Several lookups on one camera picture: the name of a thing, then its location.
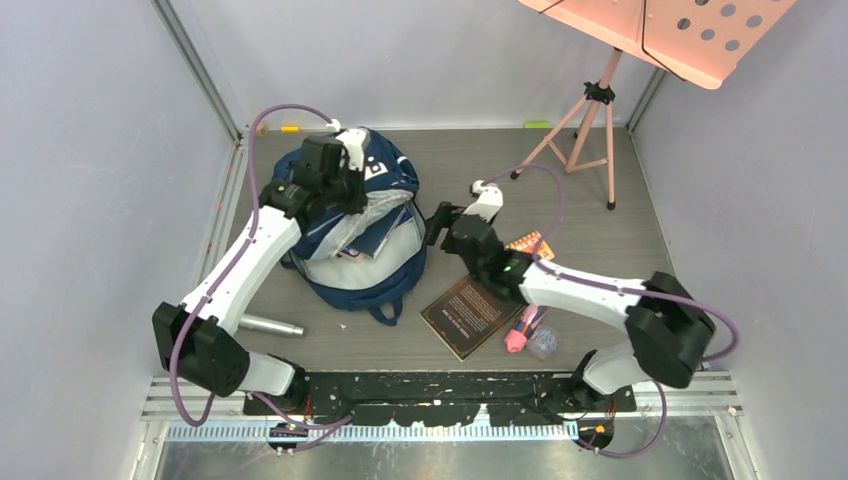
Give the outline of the dark brown hardcover book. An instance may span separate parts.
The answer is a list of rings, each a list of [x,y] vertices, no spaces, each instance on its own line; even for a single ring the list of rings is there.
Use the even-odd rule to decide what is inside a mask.
[[[465,276],[420,315],[453,355],[465,362],[493,335],[514,323],[524,309],[524,304],[498,299]]]

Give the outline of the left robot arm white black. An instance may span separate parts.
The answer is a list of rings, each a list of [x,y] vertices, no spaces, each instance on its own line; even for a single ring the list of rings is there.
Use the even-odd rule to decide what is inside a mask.
[[[310,136],[290,174],[269,182],[256,211],[212,272],[178,304],[153,315],[156,343],[173,380],[182,378],[226,397],[235,391],[268,393],[280,412],[298,412],[307,398],[292,364],[241,346],[234,334],[272,268],[331,208],[360,213],[364,191],[362,128]]]

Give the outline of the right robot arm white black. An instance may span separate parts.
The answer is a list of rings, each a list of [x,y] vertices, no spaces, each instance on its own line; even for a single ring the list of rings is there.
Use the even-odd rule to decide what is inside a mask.
[[[670,274],[618,279],[569,269],[507,248],[489,221],[449,202],[425,225],[426,244],[459,256],[472,281],[495,299],[570,311],[626,334],[617,346],[586,353],[568,380],[568,395],[584,410],[642,381],[688,387],[714,336],[705,307]]]

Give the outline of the purple paperback book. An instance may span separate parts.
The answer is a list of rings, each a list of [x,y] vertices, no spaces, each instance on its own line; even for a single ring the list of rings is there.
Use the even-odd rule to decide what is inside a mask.
[[[337,253],[337,257],[340,258],[340,259],[344,259],[344,260],[347,260],[347,261],[350,261],[350,262],[355,262],[355,263],[362,262],[367,258],[367,256],[364,253],[362,253],[359,250],[356,250],[354,248],[341,249]]]

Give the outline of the navy blue backpack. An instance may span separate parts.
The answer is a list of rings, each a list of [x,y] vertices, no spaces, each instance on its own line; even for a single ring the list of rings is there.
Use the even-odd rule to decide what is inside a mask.
[[[380,132],[370,129],[365,150],[365,192],[361,214],[328,210],[312,223],[280,260],[295,270],[327,304],[366,311],[385,326],[396,325],[403,298],[421,279],[426,262],[425,221],[415,202],[419,175],[411,160]],[[367,258],[337,257],[354,248]]]

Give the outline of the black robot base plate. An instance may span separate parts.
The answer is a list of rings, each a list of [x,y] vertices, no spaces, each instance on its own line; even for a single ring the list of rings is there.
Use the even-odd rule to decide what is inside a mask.
[[[466,426],[483,417],[497,427],[546,426],[590,411],[558,371],[308,372],[271,400],[289,415],[319,424],[350,417],[355,426]]]

